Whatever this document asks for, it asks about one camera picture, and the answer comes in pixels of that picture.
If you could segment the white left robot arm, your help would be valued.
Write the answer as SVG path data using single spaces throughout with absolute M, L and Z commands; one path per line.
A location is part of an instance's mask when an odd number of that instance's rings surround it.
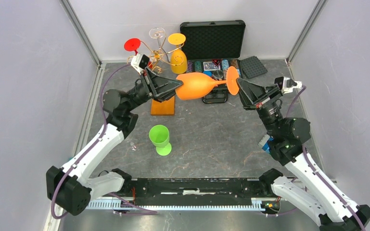
M 52 166 L 46 172 L 47 195 L 51 200 L 51 216 L 61 219 L 65 214 L 80 214 L 93 199 L 109 193 L 126 196 L 132 183 L 111 171 L 91 178 L 94 169 L 134 130 L 138 115 L 132 110 L 153 99 L 163 102 L 176 95 L 183 81 L 161 77 L 149 68 L 140 72 L 129 91 L 108 89 L 100 100 L 104 123 L 96 136 L 71 160 L 60 168 Z M 65 210 L 57 215 L 55 206 Z

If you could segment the orange wine glass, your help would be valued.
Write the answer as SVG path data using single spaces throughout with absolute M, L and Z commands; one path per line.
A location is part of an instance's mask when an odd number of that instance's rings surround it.
M 192 72 L 180 74 L 176 80 L 182 81 L 183 85 L 175 90 L 180 100 L 194 100 L 205 97 L 216 86 L 225 84 L 232 95 L 238 94 L 239 86 L 237 69 L 231 66 L 226 73 L 226 80 L 214 80 L 204 73 Z

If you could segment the green wine glass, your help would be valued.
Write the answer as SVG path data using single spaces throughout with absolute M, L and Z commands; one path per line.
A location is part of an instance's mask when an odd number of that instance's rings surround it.
M 161 156 L 167 156 L 172 151 L 170 132 L 164 125 L 155 125 L 149 131 L 149 139 Z

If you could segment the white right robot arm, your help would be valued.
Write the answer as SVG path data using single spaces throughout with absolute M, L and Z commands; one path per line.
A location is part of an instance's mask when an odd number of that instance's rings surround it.
M 304 144 L 310 139 L 310 122 L 282 115 L 281 97 L 305 85 L 278 77 L 263 87 L 238 78 L 237 93 L 245 110 L 258 113 L 267 135 L 272 158 L 294 174 L 304 187 L 296 186 L 281 172 L 271 169 L 260 177 L 259 191 L 289 201 L 310 217 L 322 231 L 363 231 L 370 221 L 370 207 L 359 205 L 343 193 L 322 171 Z

